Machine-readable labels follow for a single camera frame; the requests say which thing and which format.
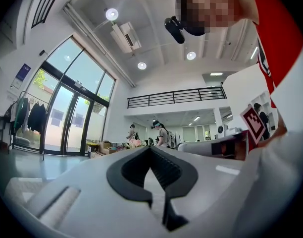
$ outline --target white pillar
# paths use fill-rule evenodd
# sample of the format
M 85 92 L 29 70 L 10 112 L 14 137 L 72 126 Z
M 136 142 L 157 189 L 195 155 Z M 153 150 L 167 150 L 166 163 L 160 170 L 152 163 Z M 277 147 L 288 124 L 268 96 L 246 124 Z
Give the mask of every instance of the white pillar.
M 213 111 L 214 111 L 216 126 L 219 128 L 219 126 L 222 125 L 222 117 L 221 117 L 220 109 L 214 108 Z

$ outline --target red shirt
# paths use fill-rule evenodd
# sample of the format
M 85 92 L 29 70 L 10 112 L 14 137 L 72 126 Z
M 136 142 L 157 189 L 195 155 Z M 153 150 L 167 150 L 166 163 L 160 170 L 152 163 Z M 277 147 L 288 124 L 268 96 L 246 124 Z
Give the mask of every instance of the red shirt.
M 303 36 L 280 0 L 255 1 L 259 14 L 256 29 L 262 48 L 258 49 L 259 67 L 265 76 L 269 93 L 272 94 L 299 57 L 303 48 Z M 262 53 L 266 56 L 266 61 L 261 61 Z

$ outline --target vr headset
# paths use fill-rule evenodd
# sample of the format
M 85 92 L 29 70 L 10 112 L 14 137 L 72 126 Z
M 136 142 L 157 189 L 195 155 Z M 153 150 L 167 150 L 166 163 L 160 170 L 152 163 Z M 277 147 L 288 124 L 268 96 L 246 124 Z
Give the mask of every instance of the vr headset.
M 185 4 L 186 6 L 187 1 L 181 0 L 180 3 Z M 208 32 L 205 27 L 193 26 L 192 24 L 188 23 L 186 15 L 182 16 L 181 18 L 183 20 L 178 20 L 176 16 L 165 19 L 165 28 L 179 44 L 183 44 L 185 42 L 185 37 L 182 32 L 183 29 L 194 36 L 201 36 Z

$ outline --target wall-mounted air conditioner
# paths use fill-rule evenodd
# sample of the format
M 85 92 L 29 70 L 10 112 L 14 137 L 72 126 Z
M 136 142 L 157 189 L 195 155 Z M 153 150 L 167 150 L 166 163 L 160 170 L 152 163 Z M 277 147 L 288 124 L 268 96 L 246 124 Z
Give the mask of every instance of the wall-mounted air conditioner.
M 111 32 L 111 35 L 124 53 L 131 53 L 132 51 L 142 47 L 130 22 L 127 22 L 120 27 L 115 24 L 112 28 L 113 31 Z

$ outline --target black railing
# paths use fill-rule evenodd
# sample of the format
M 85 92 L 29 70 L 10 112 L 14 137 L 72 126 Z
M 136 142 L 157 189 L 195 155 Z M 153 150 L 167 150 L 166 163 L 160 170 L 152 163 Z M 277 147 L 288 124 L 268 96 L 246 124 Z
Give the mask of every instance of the black railing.
M 37 10 L 35 12 L 32 28 L 34 26 L 37 26 L 39 23 L 45 23 L 48 13 L 54 2 L 55 2 L 55 0 L 40 0 L 39 1 Z
M 127 108 L 149 107 L 192 101 L 226 99 L 223 87 L 206 87 L 128 98 Z

